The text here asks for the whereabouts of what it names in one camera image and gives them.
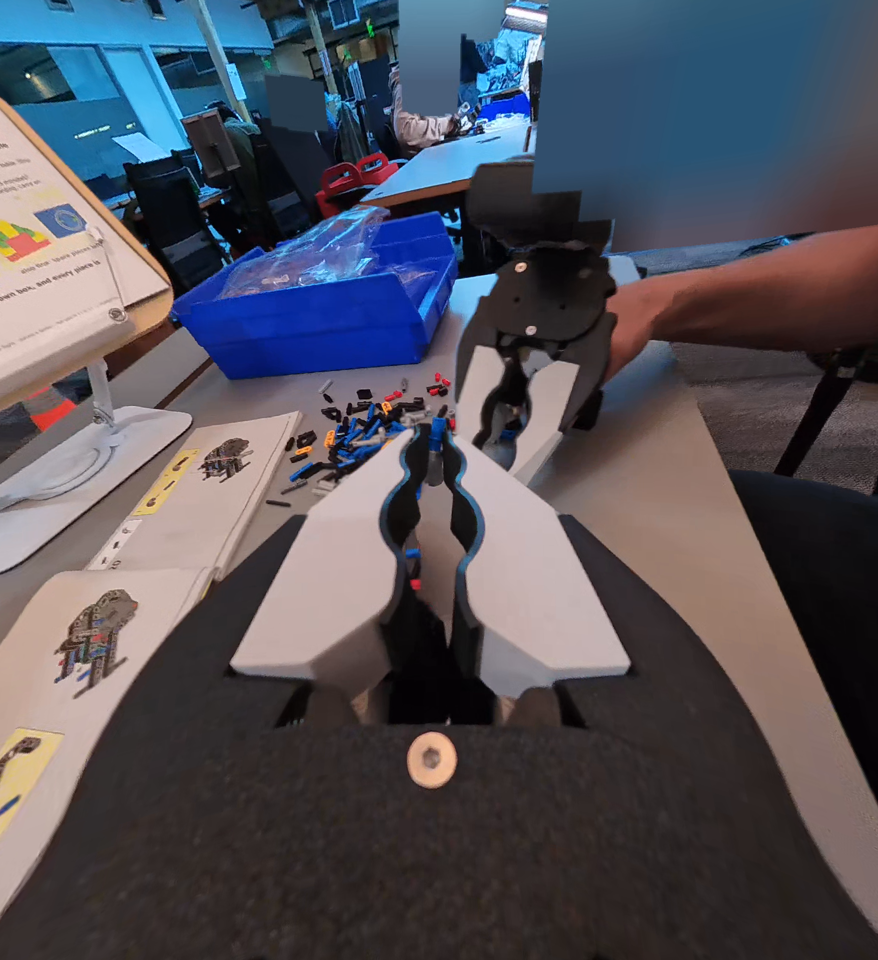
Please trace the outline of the person's right forearm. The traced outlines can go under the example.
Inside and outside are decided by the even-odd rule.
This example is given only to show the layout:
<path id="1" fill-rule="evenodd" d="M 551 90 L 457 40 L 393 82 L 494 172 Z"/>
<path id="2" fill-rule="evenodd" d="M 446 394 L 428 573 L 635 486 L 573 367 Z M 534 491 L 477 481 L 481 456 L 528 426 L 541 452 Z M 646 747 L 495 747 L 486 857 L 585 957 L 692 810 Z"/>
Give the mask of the person's right forearm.
<path id="1" fill-rule="evenodd" d="M 685 344 L 803 353 L 878 343 L 878 225 L 698 271 L 654 332 Z"/>

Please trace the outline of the white metal stand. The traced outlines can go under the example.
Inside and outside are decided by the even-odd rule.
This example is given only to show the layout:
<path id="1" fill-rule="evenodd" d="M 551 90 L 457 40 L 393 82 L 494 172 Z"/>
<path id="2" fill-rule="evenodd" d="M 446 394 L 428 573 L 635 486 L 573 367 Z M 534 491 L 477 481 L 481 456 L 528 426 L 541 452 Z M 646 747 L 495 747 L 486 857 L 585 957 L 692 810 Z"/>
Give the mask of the white metal stand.
<path id="1" fill-rule="evenodd" d="M 105 361 L 86 370 L 92 423 L 0 483 L 0 574 L 33 556 L 192 426 L 186 413 L 115 408 Z"/>

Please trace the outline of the clear plastic bag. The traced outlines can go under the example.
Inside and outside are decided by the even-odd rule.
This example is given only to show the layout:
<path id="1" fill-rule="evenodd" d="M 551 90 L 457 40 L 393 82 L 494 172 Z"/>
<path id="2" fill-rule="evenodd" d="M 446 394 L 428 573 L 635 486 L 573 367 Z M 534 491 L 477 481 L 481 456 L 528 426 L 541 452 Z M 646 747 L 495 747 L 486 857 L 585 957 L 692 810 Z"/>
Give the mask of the clear plastic bag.
<path id="1" fill-rule="evenodd" d="M 406 289 L 431 280 L 434 270 L 416 266 L 410 259 L 389 266 L 373 250 L 388 217 L 384 208 L 360 204 L 326 219 L 264 256 L 236 264 L 217 297 L 273 293 L 380 272 L 395 275 Z"/>

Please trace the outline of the pile of small lego pieces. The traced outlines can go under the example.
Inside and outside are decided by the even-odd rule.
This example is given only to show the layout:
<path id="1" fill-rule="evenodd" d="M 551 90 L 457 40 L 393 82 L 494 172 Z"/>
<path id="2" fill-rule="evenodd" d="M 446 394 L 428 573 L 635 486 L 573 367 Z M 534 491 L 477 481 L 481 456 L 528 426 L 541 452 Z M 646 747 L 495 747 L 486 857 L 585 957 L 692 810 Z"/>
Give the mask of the pile of small lego pieces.
<path id="1" fill-rule="evenodd" d="M 341 405 L 332 399 L 328 392 L 332 382 L 327 381 L 323 385 L 325 406 L 320 415 L 328 421 L 329 430 L 319 434 L 313 429 L 294 428 L 284 444 L 292 471 L 278 495 L 266 498 L 265 503 L 290 510 L 292 495 L 301 490 L 318 498 L 328 495 L 403 432 L 421 433 L 424 437 L 426 472 L 433 418 L 446 417 L 448 432 L 456 426 L 456 414 L 446 403 L 452 385 L 450 378 L 437 371 L 420 391 L 403 378 L 396 390 L 385 393 L 361 388 L 356 390 L 353 401 Z"/>

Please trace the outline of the person's leg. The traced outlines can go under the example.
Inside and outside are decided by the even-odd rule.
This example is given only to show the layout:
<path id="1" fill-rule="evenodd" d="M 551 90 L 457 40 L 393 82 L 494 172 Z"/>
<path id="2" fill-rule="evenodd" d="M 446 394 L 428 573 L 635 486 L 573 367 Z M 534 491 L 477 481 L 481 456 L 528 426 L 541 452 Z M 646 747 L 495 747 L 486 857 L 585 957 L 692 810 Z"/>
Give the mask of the person's leg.
<path id="1" fill-rule="evenodd" d="M 878 802 L 878 477 L 730 476 Z"/>

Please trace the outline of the person's right hand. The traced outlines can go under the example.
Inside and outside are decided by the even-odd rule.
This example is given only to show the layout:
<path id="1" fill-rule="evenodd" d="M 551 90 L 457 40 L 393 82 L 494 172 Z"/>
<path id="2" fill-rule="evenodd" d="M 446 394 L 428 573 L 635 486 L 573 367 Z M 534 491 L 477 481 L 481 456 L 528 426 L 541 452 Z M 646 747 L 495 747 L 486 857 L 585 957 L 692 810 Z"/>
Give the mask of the person's right hand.
<path id="1" fill-rule="evenodd" d="M 604 383 L 630 364 L 659 333 L 667 330 L 674 292 L 663 282 L 663 278 L 642 279 L 619 288 L 609 300 L 615 326 Z"/>

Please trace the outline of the white background table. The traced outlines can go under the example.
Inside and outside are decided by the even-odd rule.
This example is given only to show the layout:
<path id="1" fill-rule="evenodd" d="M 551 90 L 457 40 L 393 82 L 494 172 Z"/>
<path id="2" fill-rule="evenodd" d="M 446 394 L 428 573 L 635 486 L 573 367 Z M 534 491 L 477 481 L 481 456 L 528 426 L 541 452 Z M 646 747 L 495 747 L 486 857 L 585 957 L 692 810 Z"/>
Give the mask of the white background table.
<path id="1" fill-rule="evenodd" d="M 533 153 L 537 134 L 536 125 L 513 124 L 428 148 L 374 187 L 362 203 L 397 210 L 456 198 L 469 190 L 479 166 Z"/>

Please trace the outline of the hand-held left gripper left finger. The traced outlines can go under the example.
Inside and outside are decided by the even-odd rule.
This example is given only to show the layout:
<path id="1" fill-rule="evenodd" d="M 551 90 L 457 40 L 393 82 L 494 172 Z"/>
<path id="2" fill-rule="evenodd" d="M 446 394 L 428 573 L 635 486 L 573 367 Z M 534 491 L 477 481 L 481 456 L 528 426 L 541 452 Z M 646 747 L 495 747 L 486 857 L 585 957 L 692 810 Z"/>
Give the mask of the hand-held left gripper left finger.
<path id="1" fill-rule="evenodd" d="M 421 609 L 407 550 L 421 520 L 424 431 L 406 429 L 302 519 L 230 667 L 349 699 L 413 660 Z"/>

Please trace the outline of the red plastic chair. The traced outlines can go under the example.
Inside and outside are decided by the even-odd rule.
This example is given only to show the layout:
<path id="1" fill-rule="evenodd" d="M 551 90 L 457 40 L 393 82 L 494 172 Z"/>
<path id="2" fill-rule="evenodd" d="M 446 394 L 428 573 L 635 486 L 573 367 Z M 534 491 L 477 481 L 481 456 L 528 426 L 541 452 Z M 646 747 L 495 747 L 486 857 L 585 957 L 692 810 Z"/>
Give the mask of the red plastic chair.
<path id="1" fill-rule="evenodd" d="M 396 174 L 404 162 L 403 159 L 390 160 L 378 151 L 358 162 L 341 162 L 327 168 L 315 195 L 322 218 L 327 220 L 355 207 L 370 191 Z"/>

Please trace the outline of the blue plastic bin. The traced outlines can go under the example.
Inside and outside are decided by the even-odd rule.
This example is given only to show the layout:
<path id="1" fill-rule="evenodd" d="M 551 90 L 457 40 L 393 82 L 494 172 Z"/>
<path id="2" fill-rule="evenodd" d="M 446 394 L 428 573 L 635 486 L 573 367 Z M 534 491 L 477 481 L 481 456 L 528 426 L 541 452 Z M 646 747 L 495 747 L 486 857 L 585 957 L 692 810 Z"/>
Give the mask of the blue plastic bin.
<path id="1" fill-rule="evenodd" d="M 406 289 L 392 273 L 218 298 L 236 264 L 265 255 L 254 247 L 174 300 L 179 321 L 229 379 L 415 364 L 428 351 L 448 305 L 458 263 L 437 212 L 388 217 L 373 250 L 434 270 Z"/>

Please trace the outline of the black office chair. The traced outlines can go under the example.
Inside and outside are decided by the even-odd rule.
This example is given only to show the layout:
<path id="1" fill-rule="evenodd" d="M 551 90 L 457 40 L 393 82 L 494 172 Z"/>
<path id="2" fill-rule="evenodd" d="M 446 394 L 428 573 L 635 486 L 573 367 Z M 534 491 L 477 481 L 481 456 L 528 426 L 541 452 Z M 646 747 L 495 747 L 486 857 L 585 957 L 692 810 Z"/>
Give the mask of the black office chair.
<path id="1" fill-rule="evenodd" d="M 198 188 L 176 155 L 125 163 L 124 171 L 144 223 L 147 246 L 176 296 L 210 279 L 226 264 L 200 208 Z"/>

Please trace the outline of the small blue grey lego subassembly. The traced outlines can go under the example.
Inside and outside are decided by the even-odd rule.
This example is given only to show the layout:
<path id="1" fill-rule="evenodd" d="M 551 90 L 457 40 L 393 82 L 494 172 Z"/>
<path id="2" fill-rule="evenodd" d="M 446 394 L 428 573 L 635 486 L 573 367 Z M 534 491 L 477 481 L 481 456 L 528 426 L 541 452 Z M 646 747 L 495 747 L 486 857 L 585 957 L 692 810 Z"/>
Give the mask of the small blue grey lego subassembly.
<path id="1" fill-rule="evenodd" d="M 448 420 L 445 416 L 433 417 L 428 436 L 428 458 L 424 483 L 438 487 L 445 484 L 445 439 Z"/>

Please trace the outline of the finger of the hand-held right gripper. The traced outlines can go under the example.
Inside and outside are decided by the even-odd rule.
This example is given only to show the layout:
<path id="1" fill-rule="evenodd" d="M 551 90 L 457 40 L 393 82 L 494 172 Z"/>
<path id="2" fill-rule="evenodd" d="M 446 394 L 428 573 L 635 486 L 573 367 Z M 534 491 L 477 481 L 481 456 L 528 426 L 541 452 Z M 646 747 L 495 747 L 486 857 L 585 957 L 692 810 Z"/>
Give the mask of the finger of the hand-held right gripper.
<path id="1" fill-rule="evenodd" d="M 493 410 L 497 402 L 522 407 L 523 423 L 528 416 L 529 377 L 523 361 L 528 350 L 507 346 L 475 347 L 465 377 L 457 384 L 455 435 L 460 447 L 481 450 L 515 450 L 490 443 Z"/>
<path id="2" fill-rule="evenodd" d="M 578 377 L 576 364 L 555 361 L 535 372 L 528 387 L 528 416 L 517 433 L 510 475 L 532 484 L 564 437 L 563 417 Z"/>

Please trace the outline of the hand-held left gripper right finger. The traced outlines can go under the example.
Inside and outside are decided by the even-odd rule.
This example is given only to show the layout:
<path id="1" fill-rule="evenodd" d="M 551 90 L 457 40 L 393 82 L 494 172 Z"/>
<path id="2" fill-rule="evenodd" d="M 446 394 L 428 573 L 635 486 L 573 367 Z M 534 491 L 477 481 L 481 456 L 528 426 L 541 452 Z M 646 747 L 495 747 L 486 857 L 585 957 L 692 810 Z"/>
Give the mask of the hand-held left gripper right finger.
<path id="1" fill-rule="evenodd" d="M 558 514 L 487 455 L 445 432 L 456 565 L 450 722 L 493 722 L 495 701 L 618 678 L 631 660 Z"/>

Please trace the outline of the lego instruction booklet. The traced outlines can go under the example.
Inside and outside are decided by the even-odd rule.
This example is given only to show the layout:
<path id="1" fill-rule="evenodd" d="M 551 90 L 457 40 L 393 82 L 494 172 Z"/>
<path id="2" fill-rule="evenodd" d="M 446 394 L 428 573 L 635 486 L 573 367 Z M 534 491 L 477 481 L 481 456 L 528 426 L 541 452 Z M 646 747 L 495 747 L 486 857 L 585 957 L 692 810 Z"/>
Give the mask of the lego instruction booklet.
<path id="1" fill-rule="evenodd" d="M 91 565 L 57 574 L 0 643 L 0 837 L 45 774 L 76 774 L 169 632 L 222 574 L 299 413 L 199 429 Z"/>

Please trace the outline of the black stool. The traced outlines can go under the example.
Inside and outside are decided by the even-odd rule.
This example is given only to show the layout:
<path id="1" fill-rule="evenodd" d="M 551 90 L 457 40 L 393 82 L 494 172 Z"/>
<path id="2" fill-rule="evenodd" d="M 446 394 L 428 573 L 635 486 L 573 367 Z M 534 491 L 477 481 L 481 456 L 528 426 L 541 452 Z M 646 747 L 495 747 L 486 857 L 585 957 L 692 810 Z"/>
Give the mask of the black stool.
<path id="1" fill-rule="evenodd" d="M 822 371 L 822 378 L 775 467 L 774 474 L 785 477 L 795 475 L 855 383 L 878 385 L 878 342 L 806 356 Z"/>

